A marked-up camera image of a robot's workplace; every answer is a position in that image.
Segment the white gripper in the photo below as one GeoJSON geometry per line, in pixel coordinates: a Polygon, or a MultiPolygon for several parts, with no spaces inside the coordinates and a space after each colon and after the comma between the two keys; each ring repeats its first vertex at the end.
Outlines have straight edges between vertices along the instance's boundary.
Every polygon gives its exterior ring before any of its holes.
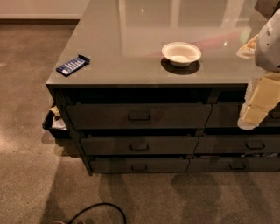
{"type": "Polygon", "coordinates": [[[280,9],[236,55],[246,60],[255,57],[258,67],[270,71],[251,79],[246,89],[237,125],[242,130],[252,130],[280,102],[280,73],[272,73],[280,72],[280,9]]]}

